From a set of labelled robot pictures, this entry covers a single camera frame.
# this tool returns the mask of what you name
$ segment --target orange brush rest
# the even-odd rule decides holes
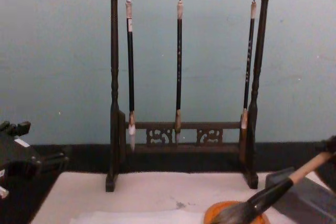
[[[210,224],[211,221],[226,207],[230,207],[235,204],[239,204],[239,201],[224,201],[213,204],[208,210],[205,212],[204,216],[204,224]],[[258,216],[251,224],[270,224],[267,216],[262,214]]]

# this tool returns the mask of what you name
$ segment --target calligraphy brush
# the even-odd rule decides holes
[[[182,14],[183,3],[177,5],[177,88],[176,88],[176,115],[175,115],[175,142],[178,144],[181,132],[181,78],[182,78]]]
[[[253,0],[251,4],[251,20],[250,20],[250,31],[249,31],[249,38],[248,38],[248,50],[247,50],[247,64],[246,64],[246,75],[245,75],[245,92],[244,92],[244,108],[241,117],[241,129],[242,129],[242,137],[245,140],[247,136],[247,103],[248,103],[248,90],[249,90],[249,83],[250,83],[250,70],[251,70],[251,58],[252,58],[252,47],[253,47],[253,34],[254,34],[254,23],[256,17],[256,9],[257,4],[255,0]]]
[[[283,181],[266,188],[246,202],[225,208],[211,222],[211,224],[249,224],[255,218],[278,201],[292,186],[297,184],[307,174],[322,164],[336,157],[336,136],[323,141],[325,150],[293,172]]]
[[[133,27],[132,27],[132,2],[126,1],[127,15],[127,44],[128,44],[128,68],[129,68],[129,101],[130,117],[128,131],[131,138],[131,149],[135,149],[135,115],[134,115],[134,66],[133,66]]]

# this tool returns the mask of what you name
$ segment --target wooden brush stand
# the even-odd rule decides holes
[[[258,187],[258,176],[254,170],[255,130],[257,122],[257,97],[264,49],[267,6],[269,0],[261,0],[259,27],[254,58],[251,101],[247,117],[240,116],[237,122],[182,122],[182,130],[196,130],[194,143],[176,144],[173,141],[174,122],[136,122],[137,129],[146,130],[146,144],[137,144],[135,153],[235,153],[239,157],[241,171],[250,188]],[[110,113],[110,170],[106,178],[106,191],[114,191],[120,165],[131,154],[126,144],[128,122],[118,105],[118,0],[111,0],[111,75],[112,105]],[[223,130],[240,129],[239,143],[223,142]]]

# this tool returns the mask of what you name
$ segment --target felt mat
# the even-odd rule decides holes
[[[238,173],[121,174],[115,191],[107,193],[105,174],[63,173],[32,223],[86,224],[79,222],[83,221],[83,216],[95,223],[141,223],[137,219],[138,214],[151,216],[149,219],[156,221],[162,219],[162,212],[176,210],[195,213],[194,217],[198,216],[199,221],[202,221],[204,212],[212,204],[225,200],[245,201],[262,190],[266,175],[258,174],[259,189],[253,190],[246,185],[242,174]],[[309,174],[308,178],[322,184],[314,173]],[[294,223],[273,208],[265,213],[272,224]],[[97,216],[105,216],[105,219],[97,219]],[[127,218],[127,221],[113,222],[118,221],[116,216]]]

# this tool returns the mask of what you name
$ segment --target wooden brush handle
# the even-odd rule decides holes
[[[289,178],[293,181],[294,185],[303,179],[307,174],[317,169],[319,166],[326,163],[329,159],[335,156],[335,153],[321,152],[312,160],[304,164],[301,168],[292,173]]]

